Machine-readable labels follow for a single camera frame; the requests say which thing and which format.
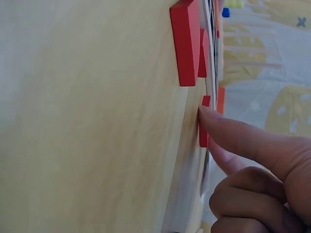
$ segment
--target blue block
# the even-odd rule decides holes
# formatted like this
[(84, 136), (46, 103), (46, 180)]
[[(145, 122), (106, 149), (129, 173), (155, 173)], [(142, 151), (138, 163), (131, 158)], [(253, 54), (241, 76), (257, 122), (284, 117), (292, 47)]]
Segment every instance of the blue block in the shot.
[(224, 8), (223, 9), (223, 17), (224, 18), (229, 18), (230, 17), (230, 9), (229, 8)]

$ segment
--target wood grain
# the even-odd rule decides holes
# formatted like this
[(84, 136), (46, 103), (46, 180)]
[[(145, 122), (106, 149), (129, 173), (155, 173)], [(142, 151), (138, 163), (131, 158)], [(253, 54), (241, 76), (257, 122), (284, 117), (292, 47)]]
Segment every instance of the wood grain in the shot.
[(4, 2), (0, 232), (160, 232), (178, 146), (190, 152), (175, 2)]
[(206, 95), (205, 79), (188, 92), (173, 180), (162, 232), (195, 233), (203, 214), (201, 182), (206, 149), (199, 147), (198, 106)]

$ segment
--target hand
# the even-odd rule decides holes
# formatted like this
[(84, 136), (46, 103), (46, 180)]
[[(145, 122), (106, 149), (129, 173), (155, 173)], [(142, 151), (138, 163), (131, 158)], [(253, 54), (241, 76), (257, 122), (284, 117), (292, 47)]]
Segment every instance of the hand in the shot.
[[(228, 175), (210, 198), (212, 233), (304, 233), (311, 226), (311, 139), (280, 136), (223, 118), (204, 106), (209, 149)], [(269, 172), (246, 167), (237, 156)]]

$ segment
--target small red block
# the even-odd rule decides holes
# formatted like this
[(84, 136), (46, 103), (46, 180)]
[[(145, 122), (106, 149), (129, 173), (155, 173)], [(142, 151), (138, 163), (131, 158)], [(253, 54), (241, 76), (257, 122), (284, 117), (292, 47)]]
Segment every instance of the small red block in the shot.
[(180, 86), (195, 86), (200, 56), (198, 0), (180, 0), (170, 8)]
[[(209, 107), (210, 106), (210, 96), (203, 96), (202, 105)], [(199, 122), (199, 136), (200, 136), (200, 147), (207, 148), (209, 141), (209, 134), (204, 129), (203, 125)]]
[(224, 114), (225, 111), (225, 88), (218, 87), (217, 112)]
[(208, 69), (208, 52), (209, 52), (209, 39), (206, 29), (200, 30), (200, 61), (199, 61), (199, 72), (198, 77), (206, 78)]

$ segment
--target fingernail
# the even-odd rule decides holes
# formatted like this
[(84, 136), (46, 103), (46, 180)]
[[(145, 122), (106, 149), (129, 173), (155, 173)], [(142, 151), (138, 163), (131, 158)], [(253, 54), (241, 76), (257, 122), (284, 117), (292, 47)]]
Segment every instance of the fingernail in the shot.
[(200, 112), (207, 116), (209, 119), (220, 119), (220, 118), (223, 118), (223, 115), (221, 115), (220, 113), (212, 110), (211, 108), (209, 107), (206, 107), (206, 106), (203, 106), (203, 105), (200, 105), (199, 106), (199, 110)]

